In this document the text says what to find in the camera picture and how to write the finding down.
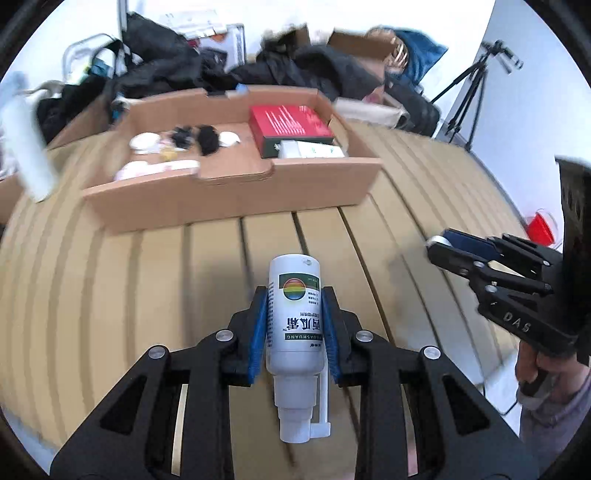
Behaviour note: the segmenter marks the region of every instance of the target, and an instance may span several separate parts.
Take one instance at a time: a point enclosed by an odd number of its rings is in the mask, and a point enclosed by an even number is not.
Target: white bottle
[[[328,437],[328,365],[322,330],[320,264],[282,255],[269,267],[267,370],[273,375],[280,438]],[[320,374],[320,421],[312,423]]]
[[[26,88],[21,72],[7,75],[0,85],[3,146],[12,152],[22,186],[35,202],[45,200],[57,185],[57,174],[45,153],[37,118],[20,93]]]

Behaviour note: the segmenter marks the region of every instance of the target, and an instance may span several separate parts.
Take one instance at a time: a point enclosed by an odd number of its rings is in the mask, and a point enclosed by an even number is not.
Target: cardboard box lid
[[[380,80],[384,79],[384,60],[394,51],[394,46],[385,40],[337,30],[332,32],[327,45],[356,57]]]

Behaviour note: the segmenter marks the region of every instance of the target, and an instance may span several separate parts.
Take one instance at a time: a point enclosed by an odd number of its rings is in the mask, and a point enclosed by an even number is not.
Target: white wall
[[[331,32],[334,27],[366,31],[379,25],[423,30],[448,52],[423,80],[425,95],[434,97],[458,72],[471,64],[486,29],[494,0],[129,0],[130,9],[143,4],[144,11],[176,11],[215,8],[227,23],[244,23],[249,53],[259,49],[262,33],[288,24],[307,22],[310,32]],[[65,0],[35,32],[9,71],[22,70],[31,86],[61,79],[61,57],[71,43],[96,33],[118,34],[116,0]],[[457,91],[439,103],[443,116]]]
[[[484,38],[504,40],[525,66],[506,75],[496,60],[490,62],[473,151],[522,215],[548,209],[562,229],[554,156],[591,160],[591,88],[562,43],[522,0],[496,0]],[[464,138],[475,107],[476,101]]]

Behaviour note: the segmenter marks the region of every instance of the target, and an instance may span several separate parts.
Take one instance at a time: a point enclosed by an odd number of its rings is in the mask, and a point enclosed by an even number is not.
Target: metal bolt
[[[234,333],[231,330],[220,330],[216,333],[216,340],[218,342],[229,342],[234,338]]]
[[[428,346],[425,348],[425,350],[423,350],[423,355],[429,360],[437,360],[439,357],[441,357],[441,352],[436,346]]]
[[[369,330],[360,330],[355,334],[355,338],[360,342],[371,342],[374,339],[374,334]]]
[[[148,356],[150,358],[157,360],[158,358],[162,358],[165,353],[166,353],[166,349],[163,346],[157,345],[157,346],[153,346],[148,351]]]

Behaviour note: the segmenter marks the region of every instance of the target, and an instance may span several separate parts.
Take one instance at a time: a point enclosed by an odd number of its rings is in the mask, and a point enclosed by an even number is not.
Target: red box
[[[335,135],[307,105],[251,107],[248,122],[261,158],[276,158],[281,140],[332,144]]]

